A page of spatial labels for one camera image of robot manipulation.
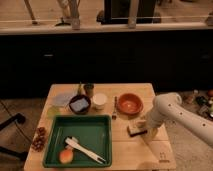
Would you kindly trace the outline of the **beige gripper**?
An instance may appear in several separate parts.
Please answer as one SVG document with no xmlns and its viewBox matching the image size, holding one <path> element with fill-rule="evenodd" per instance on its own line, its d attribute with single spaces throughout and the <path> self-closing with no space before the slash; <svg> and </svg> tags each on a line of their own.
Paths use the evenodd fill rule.
<svg viewBox="0 0 213 171">
<path fill-rule="evenodd" d="M 154 138 L 158 132 L 158 129 L 151 127 L 145 119 L 140 119 L 136 121 L 136 129 L 138 133 L 146 133 L 147 136 L 151 138 Z"/>
</svg>

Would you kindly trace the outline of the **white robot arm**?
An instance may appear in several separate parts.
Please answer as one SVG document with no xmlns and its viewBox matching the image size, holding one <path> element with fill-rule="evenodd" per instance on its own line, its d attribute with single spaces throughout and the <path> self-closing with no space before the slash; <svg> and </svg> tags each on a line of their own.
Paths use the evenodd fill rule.
<svg viewBox="0 0 213 171">
<path fill-rule="evenodd" d="M 157 95 L 153 99 L 153 107 L 136 121 L 137 128 L 154 138 L 156 129 L 166 118 L 171 118 L 213 148 L 213 122 L 184 109 L 181 104 L 182 98 L 178 93 Z"/>
</svg>

